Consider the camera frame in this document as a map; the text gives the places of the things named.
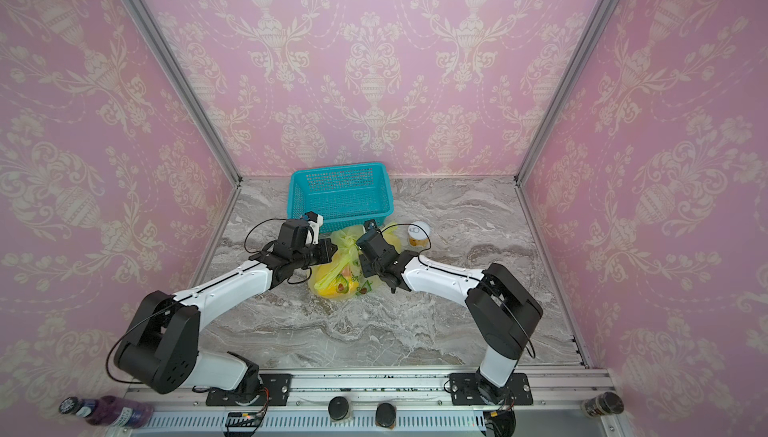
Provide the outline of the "yellow plastic bag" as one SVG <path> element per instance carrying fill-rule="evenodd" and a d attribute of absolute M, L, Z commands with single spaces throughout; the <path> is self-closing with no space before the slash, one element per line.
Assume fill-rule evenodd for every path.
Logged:
<path fill-rule="evenodd" d="M 377 276 L 365 277 L 357 240 L 364 234 L 362 225 L 333 232 L 331 242 L 337 246 L 328 264 L 312 267 L 309 290 L 317 297 L 330 300 L 348 300 L 370 294 L 383 286 Z"/>

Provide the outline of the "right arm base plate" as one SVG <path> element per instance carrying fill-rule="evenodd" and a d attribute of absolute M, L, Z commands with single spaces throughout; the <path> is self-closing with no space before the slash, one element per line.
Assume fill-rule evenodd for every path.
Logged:
<path fill-rule="evenodd" d="M 533 396 L 528 377 L 513 373 L 503 387 L 494 386 L 478 371 L 451 373 L 444 390 L 455 406 L 515 406 L 532 405 Z"/>

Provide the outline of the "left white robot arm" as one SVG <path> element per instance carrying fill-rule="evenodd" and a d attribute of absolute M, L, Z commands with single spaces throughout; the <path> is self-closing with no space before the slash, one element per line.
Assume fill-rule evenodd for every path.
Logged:
<path fill-rule="evenodd" d="M 323 217 L 284 219 L 276 240 L 222 276 L 173 294 L 154 291 L 140 303 L 111 352 L 112 364 L 159 394 L 179 388 L 220 389 L 240 405 L 262 393 L 259 366 L 232 352 L 202 351 L 201 332 L 246 300 L 287 282 L 296 271 L 327 264 L 337 251 L 320 236 Z"/>

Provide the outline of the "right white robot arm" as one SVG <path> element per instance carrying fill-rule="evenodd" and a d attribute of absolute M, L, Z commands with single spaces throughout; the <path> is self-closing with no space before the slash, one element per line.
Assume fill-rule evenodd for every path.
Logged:
<path fill-rule="evenodd" d="M 543 309 L 503 265 L 468 269 L 440 264 L 420 252 L 399 252 L 375 221 L 356 241 L 363 275 L 377 277 L 395 293 L 427 293 L 468 310 L 487 349 L 475 373 L 477 391 L 491 404 L 511 400 L 509 384 L 522 356 L 536 356 L 532 335 Z"/>

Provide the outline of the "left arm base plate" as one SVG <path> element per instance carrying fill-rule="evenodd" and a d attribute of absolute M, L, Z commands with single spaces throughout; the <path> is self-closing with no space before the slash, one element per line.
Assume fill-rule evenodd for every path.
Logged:
<path fill-rule="evenodd" d="M 208 407 L 256 406 L 285 407 L 291 392 L 293 375 L 267 372 L 259 375 L 254 391 L 222 390 L 212 388 L 206 397 Z"/>

